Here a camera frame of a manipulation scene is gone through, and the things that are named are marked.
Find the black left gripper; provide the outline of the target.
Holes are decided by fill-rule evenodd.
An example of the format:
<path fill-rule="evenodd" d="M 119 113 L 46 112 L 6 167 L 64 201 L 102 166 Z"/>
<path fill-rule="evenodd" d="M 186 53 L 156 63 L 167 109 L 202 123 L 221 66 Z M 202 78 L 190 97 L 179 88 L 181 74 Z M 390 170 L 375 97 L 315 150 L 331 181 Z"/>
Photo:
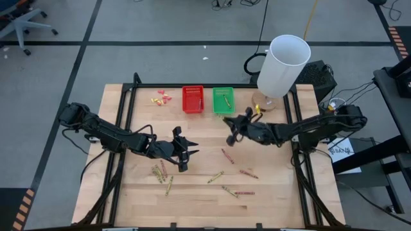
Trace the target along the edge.
<path fill-rule="evenodd" d="M 157 141 L 157 136 L 154 135 L 151 146 L 149 148 L 149 156 L 152 158 L 161 158 L 178 166 L 179 172 L 188 170 L 189 157 L 198 152 L 198 150 L 188 151 L 190 146 L 198 146 L 198 143 L 191 142 L 185 137 L 180 136 L 182 128 L 176 126 L 173 131 L 173 140 Z"/>

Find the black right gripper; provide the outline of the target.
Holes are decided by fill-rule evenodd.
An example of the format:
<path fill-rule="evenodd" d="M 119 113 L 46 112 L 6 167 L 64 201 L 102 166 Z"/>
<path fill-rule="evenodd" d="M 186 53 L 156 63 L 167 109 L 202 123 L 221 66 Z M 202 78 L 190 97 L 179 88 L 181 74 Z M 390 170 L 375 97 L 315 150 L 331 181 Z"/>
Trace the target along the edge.
<path fill-rule="evenodd" d="M 229 146 L 241 142 L 244 137 L 262 145 L 275 143 L 275 135 L 266 123 L 261 123 L 263 114 L 253 114 L 251 107 L 247 107 L 244 114 L 236 117 L 224 117 L 224 123 L 230 128 L 231 135 L 226 139 Z"/>

